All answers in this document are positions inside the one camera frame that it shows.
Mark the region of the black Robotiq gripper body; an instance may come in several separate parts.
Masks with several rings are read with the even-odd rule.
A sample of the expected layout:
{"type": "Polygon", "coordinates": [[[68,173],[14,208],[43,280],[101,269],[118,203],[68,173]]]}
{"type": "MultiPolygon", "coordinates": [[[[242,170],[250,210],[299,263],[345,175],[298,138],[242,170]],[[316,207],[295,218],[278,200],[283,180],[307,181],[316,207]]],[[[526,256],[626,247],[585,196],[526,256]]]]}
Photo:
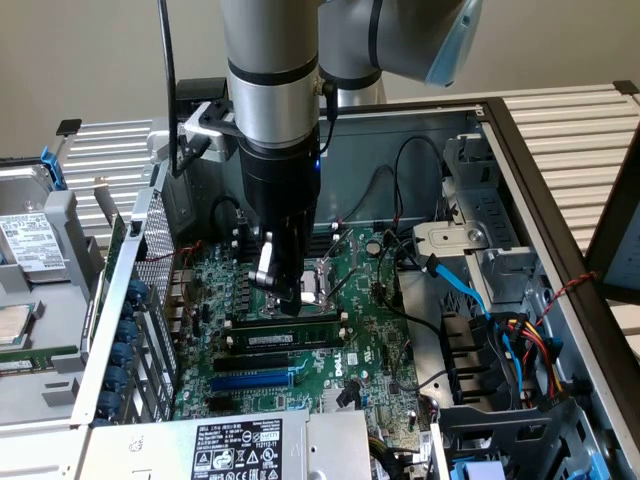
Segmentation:
{"type": "Polygon", "coordinates": [[[286,148],[239,142],[245,198],[266,230],[299,225],[310,231],[321,189],[319,132],[286,148]]]}

